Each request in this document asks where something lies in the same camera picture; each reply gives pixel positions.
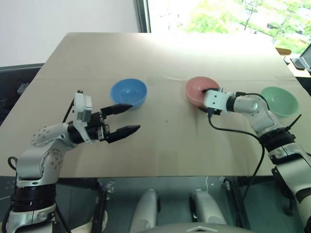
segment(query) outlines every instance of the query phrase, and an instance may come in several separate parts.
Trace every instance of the tabletop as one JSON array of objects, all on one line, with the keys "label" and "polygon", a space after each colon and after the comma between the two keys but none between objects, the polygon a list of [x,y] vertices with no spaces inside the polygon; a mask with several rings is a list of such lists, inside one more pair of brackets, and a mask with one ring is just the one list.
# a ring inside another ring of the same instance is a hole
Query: tabletop
[{"label": "tabletop", "polygon": [[[185,95],[186,81],[195,76],[214,79],[226,92],[289,90],[302,113],[291,132],[311,151],[310,97],[268,40],[246,34],[69,33],[0,127],[0,175],[14,175],[7,157],[19,157],[44,125],[60,123],[77,90],[90,95],[93,111],[99,111],[112,104],[109,90],[124,78],[146,83],[146,102],[109,116],[107,123],[112,130],[141,128],[112,144],[81,144],[69,151],[62,177],[251,175],[260,145],[247,135],[209,126]],[[281,122],[287,125],[295,117]],[[214,116],[213,123],[252,132],[236,113]],[[271,175],[272,167],[266,156],[259,175]]]}]

